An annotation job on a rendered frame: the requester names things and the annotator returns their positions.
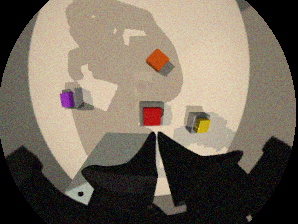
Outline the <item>purple button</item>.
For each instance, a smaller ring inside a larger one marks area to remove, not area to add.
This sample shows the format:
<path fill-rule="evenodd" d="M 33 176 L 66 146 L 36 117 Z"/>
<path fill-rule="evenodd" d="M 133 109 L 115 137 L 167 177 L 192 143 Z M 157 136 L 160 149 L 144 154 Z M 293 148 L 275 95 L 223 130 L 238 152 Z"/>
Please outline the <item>purple button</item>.
<path fill-rule="evenodd" d="M 61 89 L 60 99 L 61 107 L 65 107 L 65 109 L 78 109 L 85 107 L 84 97 L 82 97 L 82 87 Z"/>

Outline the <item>red button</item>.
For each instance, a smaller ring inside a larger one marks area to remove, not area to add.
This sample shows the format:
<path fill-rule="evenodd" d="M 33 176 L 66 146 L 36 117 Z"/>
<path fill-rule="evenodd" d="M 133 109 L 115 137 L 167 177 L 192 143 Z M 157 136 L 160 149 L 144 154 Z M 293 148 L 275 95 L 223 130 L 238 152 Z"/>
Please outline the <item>red button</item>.
<path fill-rule="evenodd" d="M 162 125 L 164 103 L 162 101 L 140 101 L 140 127 Z"/>

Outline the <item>orange block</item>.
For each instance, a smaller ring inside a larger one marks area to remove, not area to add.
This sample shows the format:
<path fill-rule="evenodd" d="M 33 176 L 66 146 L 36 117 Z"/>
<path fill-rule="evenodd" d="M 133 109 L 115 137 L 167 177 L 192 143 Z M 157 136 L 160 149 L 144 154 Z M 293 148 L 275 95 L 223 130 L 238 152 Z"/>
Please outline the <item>orange block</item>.
<path fill-rule="evenodd" d="M 150 65 L 154 69 L 154 71 L 160 71 L 161 67 L 164 67 L 166 61 L 169 60 L 168 56 L 165 56 L 164 53 L 160 51 L 160 49 L 154 49 L 153 53 L 150 53 L 148 59 L 146 59 L 146 63 Z"/>

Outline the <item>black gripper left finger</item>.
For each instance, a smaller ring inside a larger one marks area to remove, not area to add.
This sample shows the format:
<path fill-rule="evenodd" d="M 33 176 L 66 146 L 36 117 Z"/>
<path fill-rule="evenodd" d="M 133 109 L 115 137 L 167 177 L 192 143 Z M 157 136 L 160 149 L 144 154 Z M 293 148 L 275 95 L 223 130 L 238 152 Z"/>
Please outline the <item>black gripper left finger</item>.
<path fill-rule="evenodd" d="M 156 164 L 156 136 L 150 132 L 145 144 L 129 163 L 120 165 L 88 165 L 82 168 L 82 177 L 92 188 L 114 190 L 122 193 L 145 193 L 148 209 L 152 209 L 158 173 Z"/>

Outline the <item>yellow button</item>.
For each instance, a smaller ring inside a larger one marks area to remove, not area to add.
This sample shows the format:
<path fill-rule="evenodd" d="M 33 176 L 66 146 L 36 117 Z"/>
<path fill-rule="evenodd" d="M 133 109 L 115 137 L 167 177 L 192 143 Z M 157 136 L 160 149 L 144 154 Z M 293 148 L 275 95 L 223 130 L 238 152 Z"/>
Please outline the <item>yellow button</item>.
<path fill-rule="evenodd" d="M 186 131 L 189 133 L 206 133 L 210 125 L 210 115 L 204 112 L 189 112 Z"/>

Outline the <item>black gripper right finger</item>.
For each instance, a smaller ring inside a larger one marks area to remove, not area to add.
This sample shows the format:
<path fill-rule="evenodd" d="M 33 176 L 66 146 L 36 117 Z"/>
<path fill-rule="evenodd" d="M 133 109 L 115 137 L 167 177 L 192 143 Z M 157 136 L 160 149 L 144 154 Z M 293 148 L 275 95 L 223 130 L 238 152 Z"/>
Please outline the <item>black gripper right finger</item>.
<path fill-rule="evenodd" d="M 197 155 L 161 131 L 157 131 L 157 143 L 174 206 L 186 205 L 185 201 L 206 177 L 238 164 L 243 155 L 238 149 L 223 155 Z"/>

